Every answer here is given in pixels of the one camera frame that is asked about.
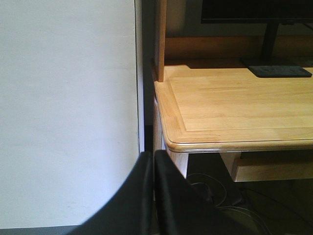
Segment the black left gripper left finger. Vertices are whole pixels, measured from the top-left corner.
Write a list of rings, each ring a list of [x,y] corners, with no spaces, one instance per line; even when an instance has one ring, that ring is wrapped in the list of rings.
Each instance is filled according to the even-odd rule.
[[[153,156],[141,152],[114,196],[69,235],[149,235],[153,206]]]

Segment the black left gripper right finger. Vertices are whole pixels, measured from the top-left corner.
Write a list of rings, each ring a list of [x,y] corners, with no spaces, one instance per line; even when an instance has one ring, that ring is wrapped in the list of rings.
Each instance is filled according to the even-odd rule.
[[[164,150],[155,152],[155,199],[163,235],[252,235],[253,230],[207,203]]]

